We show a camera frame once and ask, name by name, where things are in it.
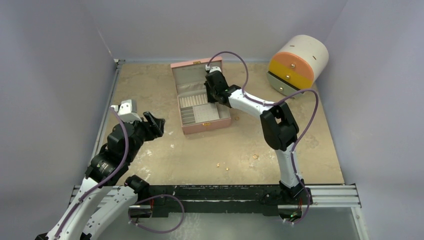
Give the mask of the pink jewelry box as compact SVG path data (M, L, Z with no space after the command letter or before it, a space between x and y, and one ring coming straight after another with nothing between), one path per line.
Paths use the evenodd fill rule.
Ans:
M205 67L209 60L202 58L170 64L184 135L223 129L231 125L229 108L217 102L208 102Z

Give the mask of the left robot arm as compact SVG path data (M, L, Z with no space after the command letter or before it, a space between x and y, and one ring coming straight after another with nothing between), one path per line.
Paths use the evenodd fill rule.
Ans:
M150 112L113 113L118 124L107 136L107 142L95 155L71 204L58 223L38 240L96 240L111 222L131 203L142 205L149 199L149 184L135 175L108 203L98 205L128 171L143 143L164 134L165 120Z

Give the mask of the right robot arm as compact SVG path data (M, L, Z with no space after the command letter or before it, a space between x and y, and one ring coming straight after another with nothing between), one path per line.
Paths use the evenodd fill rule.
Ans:
M285 102L275 104L253 96L237 85L229 86L219 69L207 71L205 79L207 100L210 103L243 111L260 120L264 140L275 150L278 161L280 196L284 202L294 203L304 190L304 182L293 149L298 140L299 126L289 106Z

